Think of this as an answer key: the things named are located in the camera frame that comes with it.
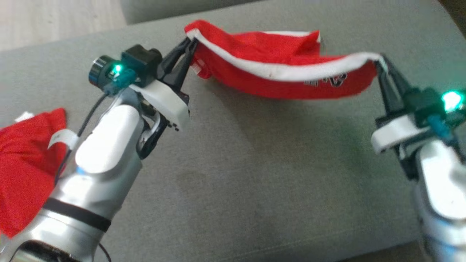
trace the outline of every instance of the green led light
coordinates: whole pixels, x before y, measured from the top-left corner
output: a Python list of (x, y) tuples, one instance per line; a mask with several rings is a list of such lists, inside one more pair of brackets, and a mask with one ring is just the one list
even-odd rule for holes
[(450, 112), (458, 109), (464, 97), (456, 91), (449, 91), (442, 95), (442, 100), (445, 102), (445, 111)]
[(116, 65), (114, 68), (113, 68), (113, 72), (116, 74), (116, 73), (120, 73), (121, 70), (123, 69), (123, 67), (121, 65)]

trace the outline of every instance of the white label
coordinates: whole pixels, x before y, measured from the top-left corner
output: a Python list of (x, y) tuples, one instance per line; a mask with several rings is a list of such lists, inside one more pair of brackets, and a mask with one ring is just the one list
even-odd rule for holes
[(50, 143), (48, 144), (48, 148), (50, 148), (55, 143), (61, 142), (66, 144), (70, 150), (73, 150), (78, 143), (78, 140), (78, 135), (76, 135), (73, 131), (70, 129), (62, 129), (53, 134), (52, 138), (50, 139)]
[(32, 117), (34, 117), (34, 114), (31, 113), (31, 112), (26, 111), (26, 112), (23, 112), (23, 113), (22, 113), (17, 119), (15, 119), (14, 121), (15, 121), (15, 122), (21, 122), (21, 121), (23, 121), (23, 120), (30, 119), (30, 118), (32, 118)]
[(202, 70), (202, 68), (196, 63), (191, 65), (191, 69), (196, 73), (196, 75), (198, 75)]

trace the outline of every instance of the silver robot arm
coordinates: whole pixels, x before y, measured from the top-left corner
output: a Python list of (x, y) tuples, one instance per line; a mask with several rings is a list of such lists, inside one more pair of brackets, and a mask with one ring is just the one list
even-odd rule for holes
[(179, 131), (188, 123), (189, 97), (181, 86), (196, 46), (186, 39), (162, 60), (157, 50), (136, 45), (121, 61), (107, 56), (94, 61), (89, 81), (115, 99), (40, 212), (0, 251), (0, 262), (94, 260), (142, 160), (166, 127)]
[(393, 149), (414, 181), (422, 247), (429, 259), (466, 262), (466, 166), (453, 132), (466, 120), (465, 92), (420, 91), (385, 62), (376, 66), (387, 115), (376, 120), (373, 148), (376, 153)]

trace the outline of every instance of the gray fabric surface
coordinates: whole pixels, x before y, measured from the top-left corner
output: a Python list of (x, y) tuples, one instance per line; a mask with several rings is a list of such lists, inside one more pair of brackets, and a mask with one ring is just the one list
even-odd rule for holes
[(0, 233), (0, 250), (3, 249), (3, 247), (6, 245), (7, 241), (8, 241), (8, 238), (5, 235)]
[(120, 0), (128, 24), (192, 14), (257, 0)]
[[(228, 32), (320, 29), (324, 54), (383, 52), (419, 86), (466, 83), (466, 41), (438, 3), (272, 0), (1, 53), (0, 126), (62, 106), (77, 130), (100, 95), (95, 57), (135, 43), (166, 54), (199, 18)], [(190, 72), (184, 92), (192, 125), (144, 161), (103, 240), (114, 261), (330, 262), (416, 238), (409, 182), (371, 149), (376, 81), (338, 101), (280, 101)]]

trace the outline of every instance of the cable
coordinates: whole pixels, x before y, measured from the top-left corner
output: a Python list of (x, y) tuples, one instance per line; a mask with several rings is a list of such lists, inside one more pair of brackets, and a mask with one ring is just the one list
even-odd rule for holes
[[(86, 126), (87, 124), (89, 123), (89, 120), (91, 118), (91, 116), (94, 114), (94, 112), (96, 111), (97, 107), (102, 103), (102, 101), (107, 97), (107, 93), (104, 93), (100, 98), (99, 100), (97, 100), (97, 102), (94, 104), (94, 106), (92, 107), (92, 109), (89, 111), (89, 114), (86, 116), (84, 122), (82, 123), (81, 125), (81, 128), (79, 129), (78, 131), (78, 137), (80, 138), (82, 133), (84, 133), (84, 129), (86, 129)], [(56, 186), (57, 183), (58, 183), (58, 179), (60, 178), (60, 174), (62, 172), (62, 169), (63, 167), (65, 166), (66, 164), (66, 161), (68, 160), (69, 156), (71, 155), (71, 150), (68, 149), (68, 151), (66, 152), (66, 155), (65, 157), (63, 158), (63, 161), (60, 163), (60, 166), (58, 167), (58, 170), (55, 174), (55, 181), (54, 181), (54, 185)]]
[(109, 262), (112, 262), (112, 259), (110, 258), (110, 255), (109, 253), (107, 252), (107, 250), (103, 247), (103, 245), (101, 243), (99, 243), (99, 247), (102, 249), (102, 251), (104, 252), (105, 256), (107, 257), (107, 260)]

